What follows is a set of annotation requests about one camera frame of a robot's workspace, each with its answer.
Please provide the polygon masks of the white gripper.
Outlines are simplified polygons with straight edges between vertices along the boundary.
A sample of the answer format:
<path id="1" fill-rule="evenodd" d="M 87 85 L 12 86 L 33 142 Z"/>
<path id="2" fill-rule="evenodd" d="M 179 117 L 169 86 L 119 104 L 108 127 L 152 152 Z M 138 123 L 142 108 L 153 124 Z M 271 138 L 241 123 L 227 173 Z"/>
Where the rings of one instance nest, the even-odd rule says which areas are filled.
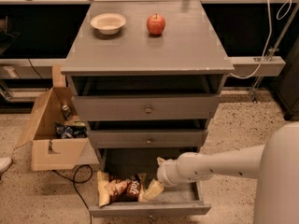
<path id="1" fill-rule="evenodd" d="M 142 203 L 148 203 L 155 199 L 164 191 L 164 187 L 174 187 L 182 182 L 182 177 L 177 170 L 176 160 L 165 160 L 161 157 L 157 158 L 157 178 L 152 179 L 149 186 L 145 189 L 141 187 L 138 200 Z"/>

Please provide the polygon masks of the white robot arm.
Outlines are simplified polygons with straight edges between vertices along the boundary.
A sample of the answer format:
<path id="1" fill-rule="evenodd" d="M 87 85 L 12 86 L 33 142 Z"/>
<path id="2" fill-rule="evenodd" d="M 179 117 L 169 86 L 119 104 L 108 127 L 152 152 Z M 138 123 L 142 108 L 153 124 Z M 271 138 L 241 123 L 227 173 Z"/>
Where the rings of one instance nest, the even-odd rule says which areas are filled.
<path id="1" fill-rule="evenodd" d="M 166 187 L 212 175 L 253 178 L 257 181 L 253 224 L 299 224 L 299 122 L 281 127 L 264 145 L 213 155 L 186 152 L 175 160 L 157 162 L 157 178 L 144 192 L 143 202 Z"/>

